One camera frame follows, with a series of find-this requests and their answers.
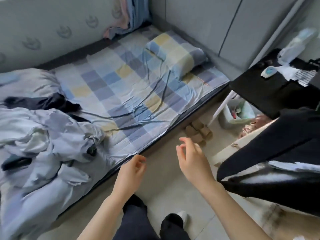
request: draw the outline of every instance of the white table leg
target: white table leg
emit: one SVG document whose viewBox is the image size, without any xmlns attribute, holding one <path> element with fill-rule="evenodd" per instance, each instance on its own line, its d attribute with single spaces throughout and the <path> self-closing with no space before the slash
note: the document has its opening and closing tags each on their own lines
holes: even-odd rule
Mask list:
<svg viewBox="0 0 320 240">
<path fill-rule="evenodd" d="M 234 97 L 236 96 L 237 93 L 235 91 L 232 91 L 228 94 L 228 96 L 224 99 L 224 101 L 222 102 L 222 104 L 219 106 L 219 108 L 217 109 L 217 111 L 214 113 L 214 115 L 212 116 L 212 119 L 210 120 L 210 122 L 208 123 L 208 125 L 210 125 L 215 119 L 216 117 L 219 115 L 219 113 L 222 111 L 222 109 L 224 108 L 224 106 Z"/>
</svg>

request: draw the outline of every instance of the checkered pillow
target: checkered pillow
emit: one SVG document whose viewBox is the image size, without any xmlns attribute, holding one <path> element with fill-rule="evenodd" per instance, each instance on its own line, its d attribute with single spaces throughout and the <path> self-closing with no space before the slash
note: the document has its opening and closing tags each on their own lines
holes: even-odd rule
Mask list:
<svg viewBox="0 0 320 240">
<path fill-rule="evenodd" d="M 155 37 L 146 44 L 146 48 L 163 60 L 180 80 L 207 60 L 202 49 L 194 47 L 173 31 Z"/>
</svg>

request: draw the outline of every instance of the plaid fabric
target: plaid fabric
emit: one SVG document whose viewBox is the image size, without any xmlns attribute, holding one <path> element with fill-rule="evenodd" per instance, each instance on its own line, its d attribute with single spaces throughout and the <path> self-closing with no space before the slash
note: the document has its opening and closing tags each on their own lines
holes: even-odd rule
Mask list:
<svg viewBox="0 0 320 240">
<path fill-rule="evenodd" d="M 82 106 L 77 115 L 105 131 L 106 153 L 115 164 L 142 151 L 181 113 L 229 81 L 211 63 L 177 80 L 144 48 L 159 34 L 153 26 L 139 29 L 86 59 L 55 69 L 66 97 Z"/>
<path fill-rule="evenodd" d="M 163 60 L 178 79 L 207 60 L 202 49 L 194 47 L 173 31 L 155 37 L 146 48 Z"/>
</svg>

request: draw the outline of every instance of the pink fabric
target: pink fabric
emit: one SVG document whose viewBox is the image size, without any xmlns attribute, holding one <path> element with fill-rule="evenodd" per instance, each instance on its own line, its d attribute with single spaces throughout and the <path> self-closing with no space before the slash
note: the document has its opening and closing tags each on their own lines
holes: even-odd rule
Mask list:
<svg viewBox="0 0 320 240">
<path fill-rule="evenodd" d="M 117 20 L 114 24 L 112 24 L 109 28 L 106 29 L 106 32 L 104 33 L 104 38 L 109 38 L 109 31 L 111 28 L 123 28 L 127 29 L 129 24 L 129 15 L 128 15 L 128 9 L 127 9 L 127 0 L 120 0 L 121 4 L 121 12 L 122 16 L 119 20 Z"/>
</svg>

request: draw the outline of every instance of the hand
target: hand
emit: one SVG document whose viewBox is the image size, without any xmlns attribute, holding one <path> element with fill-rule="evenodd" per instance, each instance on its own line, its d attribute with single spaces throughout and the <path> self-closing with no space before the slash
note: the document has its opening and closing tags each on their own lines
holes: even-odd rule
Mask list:
<svg viewBox="0 0 320 240">
<path fill-rule="evenodd" d="M 200 191 L 204 185 L 215 181 L 208 159 L 200 146 L 194 144 L 190 138 L 180 137 L 179 140 L 184 142 L 176 146 L 180 169 L 187 180 Z"/>
<path fill-rule="evenodd" d="M 112 195 L 121 200 L 123 204 L 138 190 L 147 169 L 145 161 L 144 156 L 137 154 L 121 166 L 114 183 Z"/>
</svg>

